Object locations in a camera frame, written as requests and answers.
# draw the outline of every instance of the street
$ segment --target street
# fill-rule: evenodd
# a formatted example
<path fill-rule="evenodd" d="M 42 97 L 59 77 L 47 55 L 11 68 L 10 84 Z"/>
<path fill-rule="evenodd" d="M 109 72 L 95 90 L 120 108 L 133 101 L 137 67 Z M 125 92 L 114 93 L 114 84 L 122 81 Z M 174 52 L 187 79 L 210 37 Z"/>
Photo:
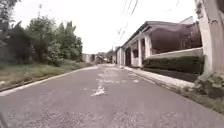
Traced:
<path fill-rule="evenodd" d="M 224 116 L 99 65 L 0 97 L 9 128 L 223 128 Z"/>

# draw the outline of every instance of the hedge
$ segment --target hedge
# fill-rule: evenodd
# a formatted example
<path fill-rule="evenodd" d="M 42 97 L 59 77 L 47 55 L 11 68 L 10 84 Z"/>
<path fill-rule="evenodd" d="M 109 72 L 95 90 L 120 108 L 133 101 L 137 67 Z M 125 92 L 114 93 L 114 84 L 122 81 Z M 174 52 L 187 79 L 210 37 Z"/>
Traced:
<path fill-rule="evenodd" d="M 177 58 L 148 58 L 143 61 L 144 68 L 178 71 L 191 74 L 202 74 L 204 69 L 203 57 L 177 57 Z"/>

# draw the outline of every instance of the shrub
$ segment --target shrub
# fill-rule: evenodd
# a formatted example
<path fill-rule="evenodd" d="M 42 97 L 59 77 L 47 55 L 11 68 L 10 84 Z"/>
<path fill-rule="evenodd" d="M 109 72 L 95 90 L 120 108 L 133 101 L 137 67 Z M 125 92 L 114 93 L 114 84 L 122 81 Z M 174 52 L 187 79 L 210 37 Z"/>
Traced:
<path fill-rule="evenodd" d="M 221 98 L 224 96 L 223 82 L 220 76 L 212 75 L 209 78 L 199 78 L 195 81 L 195 91 L 210 98 Z"/>
<path fill-rule="evenodd" d="M 202 74 L 203 57 L 148 58 L 143 61 L 144 68 L 164 69 L 192 74 Z"/>

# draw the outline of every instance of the pillar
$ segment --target pillar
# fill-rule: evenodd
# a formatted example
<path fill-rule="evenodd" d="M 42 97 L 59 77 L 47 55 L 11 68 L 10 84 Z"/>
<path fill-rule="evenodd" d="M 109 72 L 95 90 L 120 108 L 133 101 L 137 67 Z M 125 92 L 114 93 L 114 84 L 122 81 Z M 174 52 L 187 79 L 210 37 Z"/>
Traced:
<path fill-rule="evenodd" d="M 134 53 L 133 53 L 133 48 L 132 46 L 131 47 L 131 65 L 133 66 L 134 65 Z"/>
<path fill-rule="evenodd" d="M 138 67 L 142 67 L 142 43 L 138 40 Z"/>
<path fill-rule="evenodd" d="M 123 58 L 124 58 L 124 60 L 123 60 L 123 66 L 126 66 L 126 52 L 125 52 L 125 50 L 123 49 Z"/>
<path fill-rule="evenodd" d="M 195 0 L 199 18 L 203 52 L 204 74 L 224 72 L 224 30 L 216 0 Z"/>
<path fill-rule="evenodd" d="M 152 55 L 152 43 L 149 35 L 145 35 L 145 58 Z"/>

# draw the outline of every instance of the road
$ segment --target road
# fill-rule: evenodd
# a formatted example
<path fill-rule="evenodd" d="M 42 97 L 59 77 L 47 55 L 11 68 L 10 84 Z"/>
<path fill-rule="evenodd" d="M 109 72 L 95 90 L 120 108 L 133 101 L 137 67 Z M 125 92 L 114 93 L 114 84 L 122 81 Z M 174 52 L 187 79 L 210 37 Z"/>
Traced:
<path fill-rule="evenodd" d="M 9 128 L 224 127 L 224 116 L 105 65 L 2 95 L 0 112 Z"/>

